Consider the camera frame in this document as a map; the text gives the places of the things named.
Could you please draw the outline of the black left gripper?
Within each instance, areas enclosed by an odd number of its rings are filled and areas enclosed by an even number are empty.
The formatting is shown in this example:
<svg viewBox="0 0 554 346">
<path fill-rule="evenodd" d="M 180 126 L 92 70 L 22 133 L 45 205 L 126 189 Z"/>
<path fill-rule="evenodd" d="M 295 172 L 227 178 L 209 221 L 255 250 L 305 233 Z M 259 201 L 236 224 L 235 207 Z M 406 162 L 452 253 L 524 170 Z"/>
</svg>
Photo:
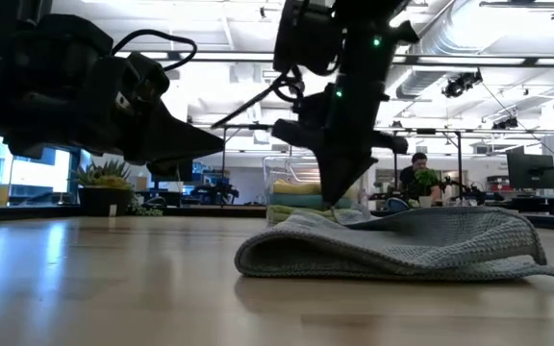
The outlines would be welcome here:
<svg viewBox="0 0 554 346">
<path fill-rule="evenodd" d="M 133 164 L 205 157 L 223 139 L 141 101 L 139 75 L 113 54 L 113 39 L 71 14 L 47 14 L 17 29 L 0 56 L 0 136 L 18 155 L 76 146 L 123 154 Z"/>
</svg>

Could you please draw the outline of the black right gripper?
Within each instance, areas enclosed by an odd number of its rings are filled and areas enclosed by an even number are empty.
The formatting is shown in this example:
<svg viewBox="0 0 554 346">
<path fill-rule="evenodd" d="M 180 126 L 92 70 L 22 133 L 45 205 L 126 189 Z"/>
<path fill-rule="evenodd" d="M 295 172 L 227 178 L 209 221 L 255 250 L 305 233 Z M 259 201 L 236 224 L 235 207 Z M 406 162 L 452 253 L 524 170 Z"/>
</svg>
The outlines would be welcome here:
<svg viewBox="0 0 554 346">
<path fill-rule="evenodd" d="M 330 83 L 293 104 L 295 120 L 280 119 L 273 124 L 273 136 L 314 153 L 324 203 L 337 203 L 377 162 L 370 155 L 373 148 L 407 152 L 406 139 L 374 129 L 379 105 L 387 99 L 380 86 L 356 86 L 347 92 Z"/>
</svg>

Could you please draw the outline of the yellow microfiber towel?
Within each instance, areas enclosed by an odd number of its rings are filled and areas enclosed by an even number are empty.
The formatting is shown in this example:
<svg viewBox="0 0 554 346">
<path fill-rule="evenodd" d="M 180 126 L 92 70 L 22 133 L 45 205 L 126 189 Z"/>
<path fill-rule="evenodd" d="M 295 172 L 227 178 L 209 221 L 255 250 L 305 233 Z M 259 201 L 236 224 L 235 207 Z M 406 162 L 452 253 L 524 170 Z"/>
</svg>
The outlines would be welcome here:
<svg viewBox="0 0 554 346">
<path fill-rule="evenodd" d="M 300 195 L 320 195 L 322 193 L 320 183 L 306 183 L 300 185 L 290 184 L 284 180 L 277 180 L 272 186 L 272 193 L 275 194 L 300 194 Z M 356 199 L 359 195 L 359 190 L 355 185 L 349 187 L 343 194 L 343 197 Z"/>
</svg>

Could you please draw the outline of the teal microfiber towel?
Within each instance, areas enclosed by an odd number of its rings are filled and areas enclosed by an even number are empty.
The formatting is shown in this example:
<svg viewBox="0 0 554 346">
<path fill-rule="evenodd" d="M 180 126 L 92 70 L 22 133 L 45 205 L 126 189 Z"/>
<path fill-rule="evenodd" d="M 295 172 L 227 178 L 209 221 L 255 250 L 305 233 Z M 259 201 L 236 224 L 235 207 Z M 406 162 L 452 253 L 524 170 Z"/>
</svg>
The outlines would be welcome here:
<svg viewBox="0 0 554 346">
<path fill-rule="evenodd" d="M 270 205 L 318 210 L 328 208 L 328 205 L 322 200 L 322 196 L 314 194 L 269 194 L 268 203 Z"/>
</svg>

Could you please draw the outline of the green microfiber towel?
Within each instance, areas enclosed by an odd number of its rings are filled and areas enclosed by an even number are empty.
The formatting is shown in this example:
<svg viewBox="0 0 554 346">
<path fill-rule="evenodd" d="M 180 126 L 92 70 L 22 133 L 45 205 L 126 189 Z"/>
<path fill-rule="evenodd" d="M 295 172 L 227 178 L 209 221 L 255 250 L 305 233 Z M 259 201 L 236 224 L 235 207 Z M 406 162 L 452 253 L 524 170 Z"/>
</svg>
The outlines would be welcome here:
<svg viewBox="0 0 554 346">
<path fill-rule="evenodd" d="M 266 208 L 266 219 L 269 224 L 277 224 L 287 220 L 291 214 L 297 211 L 316 214 L 324 218 L 327 218 L 331 221 L 335 221 L 335 217 L 328 210 L 312 210 L 312 209 L 294 208 L 294 207 L 282 206 L 282 205 L 268 206 Z"/>
</svg>

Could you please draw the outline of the grey microfiber towel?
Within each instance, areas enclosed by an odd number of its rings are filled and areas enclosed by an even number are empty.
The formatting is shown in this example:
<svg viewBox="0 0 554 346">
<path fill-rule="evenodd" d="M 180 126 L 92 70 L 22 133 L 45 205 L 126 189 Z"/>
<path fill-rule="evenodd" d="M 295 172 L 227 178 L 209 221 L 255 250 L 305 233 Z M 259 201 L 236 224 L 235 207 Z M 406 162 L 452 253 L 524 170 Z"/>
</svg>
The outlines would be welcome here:
<svg viewBox="0 0 554 346">
<path fill-rule="evenodd" d="M 490 282 L 554 277 L 535 227 L 499 208 L 448 207 L 373 217 L 296 211 L 244 241 L 241 275 Z"/>
</svg>

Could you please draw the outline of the black computer monitor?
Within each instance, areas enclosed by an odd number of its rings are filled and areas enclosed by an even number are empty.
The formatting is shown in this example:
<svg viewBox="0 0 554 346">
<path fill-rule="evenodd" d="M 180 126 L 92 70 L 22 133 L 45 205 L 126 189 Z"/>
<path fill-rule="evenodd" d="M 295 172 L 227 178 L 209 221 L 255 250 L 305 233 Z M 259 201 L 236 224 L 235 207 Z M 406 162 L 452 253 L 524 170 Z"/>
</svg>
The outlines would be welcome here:
<svg viewBox="0 0 554 346">
<path fill-rule="evenodd" d="M 552 156 L 508 154 L 507 163 L 512 188 L 554 189 Z"/>
<path fill-rule="evenodd" d="M 191 182 L 193 180 L 193 161 L 150 162 L 147 168 L 153 181 Z"/>
</svg>

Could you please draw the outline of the clear plastic bin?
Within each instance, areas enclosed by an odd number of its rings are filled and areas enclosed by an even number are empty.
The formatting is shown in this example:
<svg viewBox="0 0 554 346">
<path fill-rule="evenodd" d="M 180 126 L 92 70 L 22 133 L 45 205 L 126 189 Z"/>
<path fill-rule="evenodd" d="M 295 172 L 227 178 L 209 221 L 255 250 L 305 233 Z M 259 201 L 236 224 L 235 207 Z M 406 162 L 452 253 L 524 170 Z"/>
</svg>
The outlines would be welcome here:
<svg viewBox="0 0 554 346">
<path fill-rule="evenodd" d="M 300 185 L 306 183 L 320 183 L 319 167 L 314 157 L 266 157 L 264 158 L 264 182 L 265 204 L 268 203 L 268 195 L 272 193 L 271 186 L 277 180 L 284 180 L 290 184 Z M 365 191 L 365 176 L 357 180 L 353 185 L 359 190 L 356 199 L 341 197 L 333 207 L 328 210 L 340 224 L 353 224 L 366 221 L 371 218 L 368 210 L 368 199 Z"/>
</svg>

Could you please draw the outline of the person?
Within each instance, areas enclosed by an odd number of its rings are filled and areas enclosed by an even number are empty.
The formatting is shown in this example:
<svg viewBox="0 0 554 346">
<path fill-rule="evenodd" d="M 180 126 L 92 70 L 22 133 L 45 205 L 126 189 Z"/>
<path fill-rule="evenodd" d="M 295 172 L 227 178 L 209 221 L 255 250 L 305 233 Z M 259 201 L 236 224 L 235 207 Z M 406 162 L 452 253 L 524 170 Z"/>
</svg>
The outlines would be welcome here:
<svg viewBox="0 0 554 346">
<path fill-rule="evenodd" d="M 421 197 L 418 196 L 416 193 L 415 172 L 418 169 L 424 168 L 429 169 L 427 167 L 427 156 L 424 153 L 415 153 L 412 156 L 411 164 L 401 171 L 399 175 L 399 182 L 403 194 L 408 199 L 418 200 Z M 433 201 L 439 201 L 439 199 L 441 198 L 440 187 L 434 187 L 432 190 L 432 194 L 430 196 L 424 197 L 430 197 Z"/>
</svg>

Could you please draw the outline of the potted succulent plant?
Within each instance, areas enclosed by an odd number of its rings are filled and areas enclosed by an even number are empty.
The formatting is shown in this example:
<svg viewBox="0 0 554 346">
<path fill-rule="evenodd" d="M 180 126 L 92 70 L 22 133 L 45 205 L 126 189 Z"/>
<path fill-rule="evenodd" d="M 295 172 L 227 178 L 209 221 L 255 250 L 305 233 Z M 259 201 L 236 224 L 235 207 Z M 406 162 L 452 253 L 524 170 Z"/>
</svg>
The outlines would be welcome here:
<svg viewBox="0 0 554 346">
<path fill-rule="evenodd" d="M 81 211 L 87 216 L 162 216 L 157 208 L 147 208 L 128 182 L 129 168 L 124 161 L 110 160 L 102 165 L 93 161 L 79 166 L 71 180 L 79 186 Z"/>
</svg>

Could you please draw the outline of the green background plant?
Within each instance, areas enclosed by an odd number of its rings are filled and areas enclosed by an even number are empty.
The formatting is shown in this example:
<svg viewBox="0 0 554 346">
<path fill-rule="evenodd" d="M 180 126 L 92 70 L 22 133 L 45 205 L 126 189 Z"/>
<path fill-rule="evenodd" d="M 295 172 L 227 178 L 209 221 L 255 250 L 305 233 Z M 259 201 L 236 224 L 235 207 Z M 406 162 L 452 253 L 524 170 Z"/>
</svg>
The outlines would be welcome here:
<svg viewBox="0 0 554 346">
<path fill-rule="evenodd" d="M 440 179 L 431 169 L 418 169 L 415 172 L 415 190 L 418 196 L 430 196 L 434 187 L 440 186 Z"/>
</svg>

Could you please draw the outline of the large glass window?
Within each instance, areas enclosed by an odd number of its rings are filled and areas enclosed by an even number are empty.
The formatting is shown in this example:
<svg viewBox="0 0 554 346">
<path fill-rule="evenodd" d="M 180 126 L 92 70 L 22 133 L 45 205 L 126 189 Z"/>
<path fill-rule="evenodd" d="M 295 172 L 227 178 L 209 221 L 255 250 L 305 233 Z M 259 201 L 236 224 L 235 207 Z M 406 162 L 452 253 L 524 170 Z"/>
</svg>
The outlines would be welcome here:
<svg viewBox="0 0 554 346">
<path fill-rule="evenodd" d="M 73 172 L 78 149 L 46 147 L 40 158 L 13 155 L 0 137 L 0 208 L 68 206 L 78 202 Z"/>
</svg>

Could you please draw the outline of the black ceiling track lights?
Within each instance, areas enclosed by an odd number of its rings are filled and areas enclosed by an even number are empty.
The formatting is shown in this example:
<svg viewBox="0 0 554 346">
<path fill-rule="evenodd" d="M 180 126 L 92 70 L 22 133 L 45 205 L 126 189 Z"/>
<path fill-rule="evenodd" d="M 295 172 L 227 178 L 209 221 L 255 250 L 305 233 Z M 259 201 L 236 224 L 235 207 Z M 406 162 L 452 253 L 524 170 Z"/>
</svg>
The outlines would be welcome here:
<svg viewBox="0 0 554 346">
<path fill-rule="evenodd" d="M 515 116 L 507 116 L 501 119 L 497 119 L 492 124 L 493 130 L 510 130 L 517 128 L 519 126 L 519 122 Z"/>
<path fill-rule="evenodd" d="M 441 93 L 446 98 L 457 98 L 482 82 L 483 77 L 480 70 L 462 73 L 458 77 L 448 79 Z"/>
</svg>

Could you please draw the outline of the black overhead gantry frame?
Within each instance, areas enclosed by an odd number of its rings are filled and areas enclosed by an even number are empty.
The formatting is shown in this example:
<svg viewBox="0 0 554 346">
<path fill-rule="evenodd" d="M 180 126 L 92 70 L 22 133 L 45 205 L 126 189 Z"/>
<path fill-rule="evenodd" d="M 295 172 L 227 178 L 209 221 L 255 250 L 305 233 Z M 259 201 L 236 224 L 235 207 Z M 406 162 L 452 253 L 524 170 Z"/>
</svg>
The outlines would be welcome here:
<svg viewBox="0 0 554 346">
<path fill-rule="evenodd" d="M 259 167 L 267 157 L 303 157 L 313 160 L 312 151 L 305 148 L 289 147 L 285 142 L 271 138 L 268 144 L 257 144 L 248 129 L 216 129 L 213 134 L 225 137 L 225 152 L 209 155 L 200 159 L 206 165 L 217 168 L 232 167 Z M 549 155 L 554 161 L 554 136 L 535 134 L 525 139 L 516 140 L 497 138 L 489 145 L 489 152 L 476 154 L 474 146 L 480 142 L 478 138 L 463 137 L 458 140 L 454 134 L 449 136 L 450 142 L 444 136 L 438 138 L 410 137 L 409 148 L 405 155 L 395 155 L 386 148 L 375 148 L 372 156 L 378 160 L 376 169 L 402 169 L 411 164 L 411 156 L 415 153 L 418 143 L 427 149 L 426 156 L 429 166 L 436 170 L 456 171 L 464 170 L 464 176 L 471 182 L 482 183 L 491 175 L 503 175 L 508 172 L 507 149 L 500 146 L 505 144 L 508 149 L 524 150 L 527 155 Z"/>
</svg>

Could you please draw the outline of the black aluminium table frame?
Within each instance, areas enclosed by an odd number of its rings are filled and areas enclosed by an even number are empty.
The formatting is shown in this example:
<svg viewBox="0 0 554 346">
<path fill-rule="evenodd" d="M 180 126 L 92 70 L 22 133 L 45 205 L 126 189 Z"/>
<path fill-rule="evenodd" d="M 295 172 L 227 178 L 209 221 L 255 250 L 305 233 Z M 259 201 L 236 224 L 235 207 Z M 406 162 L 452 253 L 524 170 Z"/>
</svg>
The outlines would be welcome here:
<svg viewBox="0 0 554 346">
<path fill-rule="evenodd" d="M 192 217 L 234 217 L 234 218 L 265 218 L 265 209 L 253 208 L 168 208 L 164 216 Z M 79 206 L 64 207 L 13 207 L 0 208 L 0 221 L 13 221 L 38 218 L 67 218 L 83 216 Z M 537 228 L 554 230 L 554 216 L 525 214 L 525 217 Z"/>
</svg>

